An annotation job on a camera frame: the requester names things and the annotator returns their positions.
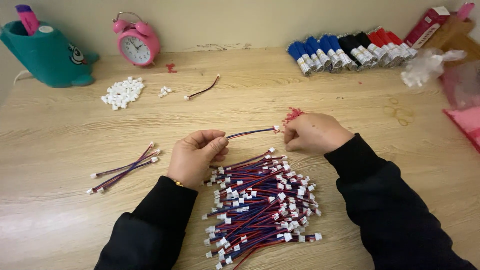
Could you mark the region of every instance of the white wall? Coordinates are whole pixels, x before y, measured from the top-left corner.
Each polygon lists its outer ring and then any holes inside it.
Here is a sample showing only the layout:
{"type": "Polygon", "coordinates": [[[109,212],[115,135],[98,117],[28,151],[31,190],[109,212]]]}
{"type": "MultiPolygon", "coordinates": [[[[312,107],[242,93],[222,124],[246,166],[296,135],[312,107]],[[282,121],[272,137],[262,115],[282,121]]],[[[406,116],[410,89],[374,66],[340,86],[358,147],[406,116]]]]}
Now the white wall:
{"type": "MultiPolygon", "coordinates": [[[[404,37],[429,8],[462,0],[2,0],[0,24],[18,20],[28,4],[85,51],[117,55],[112,21],[131,11],[159,33],[162,52],[282,47],[305,34],[344,33],[378,25],[404,37]]],[[[0,79],[11,81],[19,63],[0,45],[0,79]]]]}

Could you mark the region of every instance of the red box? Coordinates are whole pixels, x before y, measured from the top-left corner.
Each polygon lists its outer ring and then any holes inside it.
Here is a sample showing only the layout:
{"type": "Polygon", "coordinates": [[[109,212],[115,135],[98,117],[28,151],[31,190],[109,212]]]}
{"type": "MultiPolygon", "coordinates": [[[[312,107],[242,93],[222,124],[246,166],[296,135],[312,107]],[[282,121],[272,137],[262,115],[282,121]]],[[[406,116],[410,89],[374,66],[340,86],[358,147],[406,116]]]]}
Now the red box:
{"type": "Polygon", "coordinates": [[[410,31],[404,42],[413,49],[420,49],[435,31],[447,21],[448,17],[450,17],[450,13],[445,7],[429,9],[410,31]]]}

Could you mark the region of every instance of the gold bracelet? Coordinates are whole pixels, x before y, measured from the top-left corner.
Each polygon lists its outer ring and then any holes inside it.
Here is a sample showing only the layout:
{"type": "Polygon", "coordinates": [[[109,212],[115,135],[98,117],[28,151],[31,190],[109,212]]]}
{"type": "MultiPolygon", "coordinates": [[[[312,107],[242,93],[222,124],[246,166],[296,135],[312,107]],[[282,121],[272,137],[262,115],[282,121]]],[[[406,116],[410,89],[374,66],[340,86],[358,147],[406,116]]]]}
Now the gold bracelet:
{"type": "Polygon", "coordinates": [[[172,181],[174,181],[174,182],[175,182],[175,184],[177,184],[177,186],[181,186],[181,187],[183,187],[183,185],[182,185],[180,182],[178,182],[177,180],[173,180],[173,179],[172,179],[172,181]]]}

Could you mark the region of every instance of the teal pen holder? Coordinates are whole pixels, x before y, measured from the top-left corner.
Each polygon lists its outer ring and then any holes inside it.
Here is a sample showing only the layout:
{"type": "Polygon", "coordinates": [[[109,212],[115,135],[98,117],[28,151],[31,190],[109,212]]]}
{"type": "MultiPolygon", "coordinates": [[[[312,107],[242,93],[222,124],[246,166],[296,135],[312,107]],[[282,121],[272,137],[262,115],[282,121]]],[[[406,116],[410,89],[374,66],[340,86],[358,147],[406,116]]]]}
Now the teal pen holder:
{"type": "Polygon", "coordinates": [[[28,36],[21,21],[7,23],[0,40],[28,69],[34,78],[54,88],[87,86],[92,77],[92,64],[98,54],[83,53],[60,32],[45,22],[33,36],[28,36]]]}

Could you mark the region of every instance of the wood grain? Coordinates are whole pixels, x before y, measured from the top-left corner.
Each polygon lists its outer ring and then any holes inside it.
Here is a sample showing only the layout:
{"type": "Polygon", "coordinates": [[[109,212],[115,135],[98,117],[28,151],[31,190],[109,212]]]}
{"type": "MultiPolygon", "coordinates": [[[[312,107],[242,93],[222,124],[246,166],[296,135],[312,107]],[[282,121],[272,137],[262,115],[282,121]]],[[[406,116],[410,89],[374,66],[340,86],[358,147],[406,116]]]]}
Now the wood grain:
{"type": "MultiPolygon", "coordinates": [[[[199,129],[234,134],[281,124],[288,107],[331,114],[359,132],[425,200],[454,241],[454,250],[480,266],[480,155],[441,113],[447,101],[436,82],[409,89],[400,69],[301,75],[284,49],[162,54],[157,66],[138,68],[118,57],[95,65],[87,87],[53,89],[34,79],[17,82],[0,110],[0,269],[92,269],[119,215],[132,211],[165,174],[173,144],[199,129]],[[176,74],[166,64],[175,63],[176,74]],[[193,100],[183,96],[218,84],[193,100]],[[127,76],[146,88],[126,110],[112,111],[100,96],[127,76]],[[161,87],[175,93],[162,99],[161,87]],[[414,112],[401,126],[384,112],[390,98],[414,112]],[[85,191],[94,172],[135,160],[150,141],[164,149],[160,161],[141,169],[104,195],[85,191]]],[[[283,138],[261,133],[232,140],[226,163],[283,150],[283,138]]],[[[317,183],[324,215],[312,218],[317,243],[283,244],[252,256],[245,270],[373,269],[359,229],[346,215],[337,174],[321,156],[288,153],[295,171],[317,183]]],[[[203,246],[201,215],[213,205],[202,188],[175,269],[212,269],[203,246]]]]}

